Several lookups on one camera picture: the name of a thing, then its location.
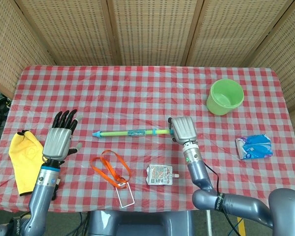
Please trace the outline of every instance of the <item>floor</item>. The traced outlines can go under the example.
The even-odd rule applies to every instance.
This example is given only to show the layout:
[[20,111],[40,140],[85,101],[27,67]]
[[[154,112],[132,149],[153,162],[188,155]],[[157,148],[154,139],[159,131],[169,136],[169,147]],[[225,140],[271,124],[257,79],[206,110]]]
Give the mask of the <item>floor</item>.
[[[13,216],[21,215],[21,212],[11,213],[7,211],[0,210],[0,224],[4,224],[9,222],[10,218]],[[205,211],[195,210],[193,211],[194,216],[194,226],[196,236],[205,236],[207,235],[206,230],[206,217]],[[213,236],[227,236],[231,231],[231,227],[228,224],[226,218],[223,214],[219,212],[211,212],[212,216],[212,228],[213,228]],[[230,220],[235,225],[237,223],[237,217],[229,216]],[[71,232],[74,228],[79,225],[79,214],[78,213],[54,213],[49,212],[47,216],[47,228],[44,235],[46,236],[65,236],[69,232]],[[244,220],[245,225],[245,235],[247,236],[270,236],[272,235],[272,230],[259,225],[250,220]]]

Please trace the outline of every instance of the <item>table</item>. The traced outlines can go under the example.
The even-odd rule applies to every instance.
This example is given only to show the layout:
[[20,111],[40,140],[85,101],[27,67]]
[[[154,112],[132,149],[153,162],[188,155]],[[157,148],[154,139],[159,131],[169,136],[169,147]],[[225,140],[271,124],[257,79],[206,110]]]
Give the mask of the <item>table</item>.
[[[210,85],[221,78],[238,81],[245,92],[243,104],[224,116],[209,113],[205,101]],[[83,144],[61,167],[57,199],[50,211],[120,209],[115,189],[92,170],[89,160],[111,149],[132,170],[135,204],[127,211],[195,209],[182,146],[169,136],[140,138],[92,137],[97,130],[166,128],[168,117],[191,116],[207,165],[220,175],[220,189],[243,194],[267,204],[276,188],[295,189],[295,136],[276,74],[266,68],[212,68],[170,66],[31,66],[17,85],[0,141],[0,209],[28,210],[30,196],[17,192],[8,148],[13,135],[31,130],[44,144],[53,117],[60,110],[78,109],[83,115],[72,136],[72,146]],[[272,140],[274,155],[241,161],[235,138],[264,133]],[[149,186],[148,164],[172,165],[180,178],[172,186]],[[112,165],[123,171],[112,158]],[[209,171],[212,183],[216,177]],[[127,191],[121,193],[128,201]]]

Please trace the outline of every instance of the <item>lanyard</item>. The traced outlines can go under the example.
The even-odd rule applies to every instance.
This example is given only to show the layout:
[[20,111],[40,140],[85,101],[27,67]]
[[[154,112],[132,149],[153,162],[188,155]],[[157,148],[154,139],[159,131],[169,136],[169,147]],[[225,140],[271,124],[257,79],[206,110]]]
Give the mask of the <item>lanyard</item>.
[[[122,165],[127,169],[128,173],[129,173],[129,179],[124,179],[122,176],[118,175],[115,172],[115,170],[112,168],[110,162],[107,161],[106,159],[104,159],[103,156],[106,153],[109,153],[109,152],[112,152],[118,158],[118,160],[122,163]],[[97,161],[98,159],[101,160],[101,162],[106,167],[106,169],[112,174],[114,180],[111,179],[109,176],[107,176],[104,172],[102,172],[100,169],[98,169],[94,165],[94,162]],[[106,181],[108,181],[109,183],[111,183],[116,188],[126,188],[127,187],[126,183],[128,183],[128,181],[131,178],[131,170],[129,169],[129,167],[127,166],[127,164],[125,163],[125,161],[122,159],[122,157],[120,155],[116,154],[114,151],[111,151],[111,150],[105,150],[105,151],[103,151],[100,157],[94,157],[90,161],[90,165],[91,165],[91,167],[93,168],[94,171],[96,171],[99,175],[101,175],[101,177],[103,177]]]

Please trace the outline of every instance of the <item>blue cap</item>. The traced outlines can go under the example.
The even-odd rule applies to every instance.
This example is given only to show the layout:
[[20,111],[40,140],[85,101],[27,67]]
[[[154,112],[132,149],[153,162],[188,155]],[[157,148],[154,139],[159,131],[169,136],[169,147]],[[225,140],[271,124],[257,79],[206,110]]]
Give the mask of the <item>blue cap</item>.
[[97,138],[101,138],[100,133],[101,133],[101,131],[97,131],[97,132],[93,133],[93,136],[97,137]]

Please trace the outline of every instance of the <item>crumpled plastic package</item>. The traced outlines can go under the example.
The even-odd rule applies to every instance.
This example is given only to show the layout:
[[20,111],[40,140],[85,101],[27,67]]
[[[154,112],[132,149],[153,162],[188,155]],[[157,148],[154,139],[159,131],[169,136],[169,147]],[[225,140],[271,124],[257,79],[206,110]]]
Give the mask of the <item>crumpled plastic package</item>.
[[271,140],[265,134],[236,139],[239,159],[257,159],[273,155]]

